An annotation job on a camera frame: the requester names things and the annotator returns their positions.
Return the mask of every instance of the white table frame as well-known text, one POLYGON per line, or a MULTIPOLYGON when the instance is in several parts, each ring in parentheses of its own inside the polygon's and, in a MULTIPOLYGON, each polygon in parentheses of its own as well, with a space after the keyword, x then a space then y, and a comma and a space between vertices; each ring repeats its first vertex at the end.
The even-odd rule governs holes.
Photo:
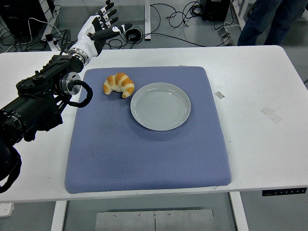
MULTIPOLYGON (((53 54, 57 52, 0 54, 0 104, 16 98, 15 84, 40 70, 53 54)), ((69 194, 64 177, 76 108, 67 107, 62 125, 38 132, 35 141, 15 145, 23 160, 21 174, 7 192, 0 194, 0 202, 57 201, 56 231, 61 230, 67 200, 229 192, 238 230, 245 231, 247 222, 239 191, 308 186, 308 143, 301 141, 308 136, 308 92, 281 47, 104 50, 104 56, 93 58, 80 75, 83 78, 86 70, 102 67, 178 65, 206 70, 229 153, 229 185, 69 194), (216 92, 225 97, 220 99, 216 92)))

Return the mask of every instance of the plate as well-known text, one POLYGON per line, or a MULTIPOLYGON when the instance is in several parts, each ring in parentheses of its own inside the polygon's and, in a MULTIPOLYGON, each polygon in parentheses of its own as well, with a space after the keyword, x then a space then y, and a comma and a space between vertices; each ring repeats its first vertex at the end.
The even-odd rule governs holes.
POLYGON ((168 131, 185 122, 191 103, 185 92, 169 83, 151 83, 133 95, 130 110, 144 127, 168 131))

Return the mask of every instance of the croissant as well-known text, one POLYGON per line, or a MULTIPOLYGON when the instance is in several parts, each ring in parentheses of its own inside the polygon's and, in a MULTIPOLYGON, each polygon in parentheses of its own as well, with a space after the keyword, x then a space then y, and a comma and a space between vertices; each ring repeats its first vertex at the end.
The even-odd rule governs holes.
POLYGON ((114 90, 123 92, 122 98, 130 96, 134 89, 134 82, 122 72, 116 73, 114 76, 108 76, 103 85, 103 90, 106 95, 109 95, 114 90))

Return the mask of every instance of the person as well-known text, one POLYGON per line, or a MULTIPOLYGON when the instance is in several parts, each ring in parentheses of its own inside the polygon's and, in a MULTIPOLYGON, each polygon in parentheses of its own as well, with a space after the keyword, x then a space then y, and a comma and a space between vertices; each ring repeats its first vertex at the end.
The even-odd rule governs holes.
POLYGON ((255 46, 257 37, 265 31, 272 18, 264 45, 280 45, 307 4, 308 0, 256 0, 237 45, 255 46))

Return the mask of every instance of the metal panel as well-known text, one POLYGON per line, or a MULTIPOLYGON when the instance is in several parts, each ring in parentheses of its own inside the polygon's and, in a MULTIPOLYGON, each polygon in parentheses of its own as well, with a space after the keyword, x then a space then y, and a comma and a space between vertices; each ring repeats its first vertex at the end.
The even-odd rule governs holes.
POLYGON ((211 209, 156 212, 155 231, 214 231, 211 209))
POLYGON ((155 231, 153 211, 97 213, 95 231, 155 231))
POLYGON ((95 231, 215 231, 211 209, 97 213, 95 231))

